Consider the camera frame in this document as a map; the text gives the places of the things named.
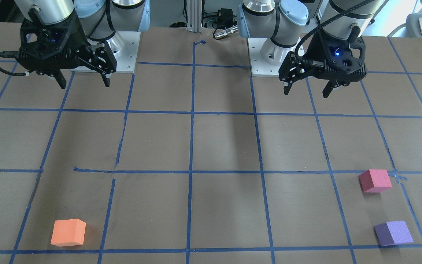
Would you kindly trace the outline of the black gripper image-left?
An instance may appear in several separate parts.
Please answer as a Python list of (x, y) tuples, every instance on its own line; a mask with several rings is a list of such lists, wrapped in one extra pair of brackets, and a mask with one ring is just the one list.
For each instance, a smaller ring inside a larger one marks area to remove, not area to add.
[(25, 19), (16, 60), (27, 70), (52, 74), (61, 89), (66, 88), (67, 82), (60, 70), (87, 67), (99, 73), (105, 87), (110, 87), (110, 77), (117, 67), (108, 43), (89, 45), (77, 15), (44, 28)]

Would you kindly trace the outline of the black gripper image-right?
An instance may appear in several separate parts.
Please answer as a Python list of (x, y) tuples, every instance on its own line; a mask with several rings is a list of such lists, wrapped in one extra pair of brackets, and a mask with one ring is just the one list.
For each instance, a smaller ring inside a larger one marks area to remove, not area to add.
[(288, 95), (292, 85), (305, 77), (328, 80), (322, 91), (328, 98), (334, 88), (359, 82), (367, 76), (365, 64), (366, 45), (359, 36), (360, 27), (353, 26), (346, 40), (338, 39), (320, 30), (313, 35), (303, 61), (295, 52), (289, 52), (278, 70), (283, 82), (284, 95)]

